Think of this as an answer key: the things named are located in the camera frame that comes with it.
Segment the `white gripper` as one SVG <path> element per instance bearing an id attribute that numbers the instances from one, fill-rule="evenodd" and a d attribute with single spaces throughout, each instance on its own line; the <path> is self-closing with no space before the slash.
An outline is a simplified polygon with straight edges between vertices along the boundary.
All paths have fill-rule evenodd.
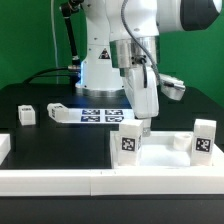
<path id="1" fill-rule="evenodd" d="M 151 134 L 151 118 L 159 113 L 156 77 L 150 67 L 125 70 L 122 78 L 125 94 L 135 116 L 143 121 L 143 136 Z"/>

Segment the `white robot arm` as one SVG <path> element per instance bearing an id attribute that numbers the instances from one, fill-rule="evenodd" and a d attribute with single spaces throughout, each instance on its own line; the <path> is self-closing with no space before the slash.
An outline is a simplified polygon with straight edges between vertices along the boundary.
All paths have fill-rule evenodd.
<path id="1" fill-rule="evenodd" d="M 222 0 L 67 0 L 60 6 L 67 27 L 72 67 L 82 94 L 113 96 L 123 91 L 143 133 L 159 113 L 157 91 L 179 100 L 185 86 L 157 68 L 159 35 L 207 29 Z"/>

